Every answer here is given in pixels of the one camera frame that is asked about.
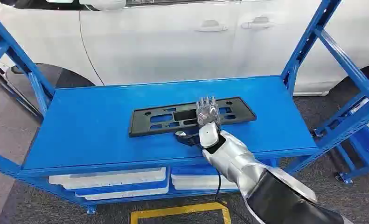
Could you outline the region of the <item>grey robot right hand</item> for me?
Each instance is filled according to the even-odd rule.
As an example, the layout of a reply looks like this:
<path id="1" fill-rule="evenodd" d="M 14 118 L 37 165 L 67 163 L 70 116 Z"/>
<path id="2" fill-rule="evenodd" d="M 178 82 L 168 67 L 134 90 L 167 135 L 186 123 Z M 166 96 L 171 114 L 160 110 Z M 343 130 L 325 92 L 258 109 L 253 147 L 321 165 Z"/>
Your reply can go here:
<path id="1" fill-rule="evenodd" d="M 202 148 L 214 146 L 219 139 L 220 113 L 214 97 L 200 98 L 196 102 L 197 126 L 174 133 L 176 140 L 188 146 L 198 145 Z"/>

